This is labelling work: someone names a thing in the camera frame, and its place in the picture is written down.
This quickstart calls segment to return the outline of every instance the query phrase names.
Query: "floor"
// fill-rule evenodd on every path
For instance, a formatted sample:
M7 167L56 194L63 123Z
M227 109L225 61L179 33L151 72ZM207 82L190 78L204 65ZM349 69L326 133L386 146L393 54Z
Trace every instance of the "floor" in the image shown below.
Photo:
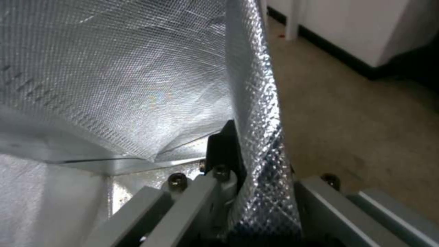
M331 172L342 191L379 187L439 225L438 96L409 81L369 81L307 40L269 43L288 155L299 178Z

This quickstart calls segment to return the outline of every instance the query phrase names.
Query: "gray metal bar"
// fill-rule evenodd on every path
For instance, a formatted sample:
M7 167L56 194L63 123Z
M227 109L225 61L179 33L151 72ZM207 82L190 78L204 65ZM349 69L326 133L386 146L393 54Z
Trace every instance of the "gray metal bar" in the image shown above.
M378 189L348 197L364 212L411 246L439 247L439 229Z
M143 187L116 214L94 230L83 247L138 246L140 238L153 230L171 206L169 194Z
M216 179L198 176L154 228L141 247L187 246L210 231L221 206Z
M295 184L303 234L346 246L407 246L319 177Z

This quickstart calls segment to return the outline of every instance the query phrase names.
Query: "silver foil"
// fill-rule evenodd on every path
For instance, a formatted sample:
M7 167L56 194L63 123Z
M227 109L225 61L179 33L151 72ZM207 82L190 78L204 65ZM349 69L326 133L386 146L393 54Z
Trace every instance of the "silver foil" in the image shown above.
M169 156L232 117L224 11L223 0L0 1L0 104L116 155Z
M248 176L231 232L299 232L256 0L0 1L0 33L0 151L47 161L0 155L0 246L78 246L183 167L102 173L199 158L232 112ZM121 157L148 163L47 165Z
M108 217L107 179L0 154L0 246L78 247Z
M229 215L232 233L299 236L292 170L257 0L227 1L226 65L247 178Z

